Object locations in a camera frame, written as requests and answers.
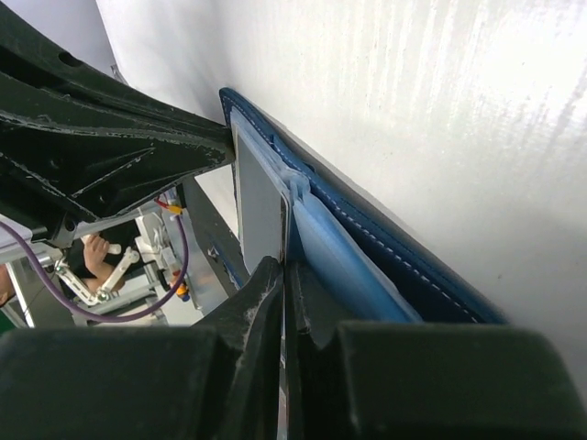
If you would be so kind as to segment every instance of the red wire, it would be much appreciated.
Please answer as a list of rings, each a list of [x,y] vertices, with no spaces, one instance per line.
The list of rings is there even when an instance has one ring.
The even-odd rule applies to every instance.
[[[161,208],[165,208],[165,209],[169,208],[169,205],[162,202],[160,199],[155,199],[155,203],[158,204]]]

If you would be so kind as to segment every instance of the person's arm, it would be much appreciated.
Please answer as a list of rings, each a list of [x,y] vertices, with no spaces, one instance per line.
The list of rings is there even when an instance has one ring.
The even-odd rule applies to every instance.
[[[4,307],[8,300],[15,296],[15,288],[8,275],[6,264],[0,266],[0,308]]]
[[[114,272],[114,267],[104,262],[104,258],[108,252],[110,243],[98,235],[93,235],[83,245],[83,260],[85,267],[95,276],[95,278],[84,279],[83,283],[91,292],[96,292],[98,288]],[[121,289],[125,285],[125,281],[120,279],[113,291]]]
[[[108,263],[102,263],[101,267],[99,268],[94,268],[94,269],[90,269],[88,268],[88,270],[90,270],[90,272],[92,272],[92,275],[95,276],[95,278],[84,278],[82,280],[82,282],[87,286],[87,288],[89,289],[90,292],[96,293],[98,292],[98,288],[104,284],[106,282],[106,280],[108,279],[108,277],[110,277],[110,275],[112,274],[112,272],[114,272],[114,267],[110,266]],[[120,289],[122,289],[125,285],[125,281],[123,278],[121,278],[120,280],[118,280],[118,282],[116,283],[116,285],[114,286],[114,288],[112,289],[113,291],[119,291]]]

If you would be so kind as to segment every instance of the black plastic part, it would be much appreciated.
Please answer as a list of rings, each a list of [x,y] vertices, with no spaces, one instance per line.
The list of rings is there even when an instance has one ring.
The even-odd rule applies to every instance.
[[[266,258],[192,328],[4,335],[2,438],[274,440],[282,286]]]
[[[272,258],[192,328],[5,335],[2,438],[275,439],[283,292],[288,438],[587,438],[542,337],[348,321],[309,268],[284,279]]]
[[[350,313],[310,269],[294,263],[285,279],[293,438],[587,438],[579,396],[542,336],[344,322]]]
[[[53,239],[234,159],[230,131],[76,60],[0,3],[0,212]]]

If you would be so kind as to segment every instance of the wallet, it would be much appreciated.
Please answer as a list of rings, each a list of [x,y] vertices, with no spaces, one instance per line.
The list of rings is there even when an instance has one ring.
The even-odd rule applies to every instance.
[[[286,260],[305,259],[353,313],[400,323],[506,322],[470,284],[284,136],[243,96],[225,88],[220,99],[233,136],[238,127],[249,142],[271,149],[260,153],[261,161],[284,183],[281,214],[289,216],[280,252]],[[280,175],[280,167],[287,175]]]

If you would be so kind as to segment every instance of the hand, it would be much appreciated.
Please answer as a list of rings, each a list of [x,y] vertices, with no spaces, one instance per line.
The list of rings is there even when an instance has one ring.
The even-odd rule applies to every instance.
[[[92,272],[96,278],[96,272],[100,272],[100,268],[104,265],[104,258],[108,253],[110,243],[100,236],[91,235],[83,245],[83,261],[85,267]]]
[[[6,264],[0,266],[0,307],[8,303],[8,300],[15,296],[15,288],[8,275]]]

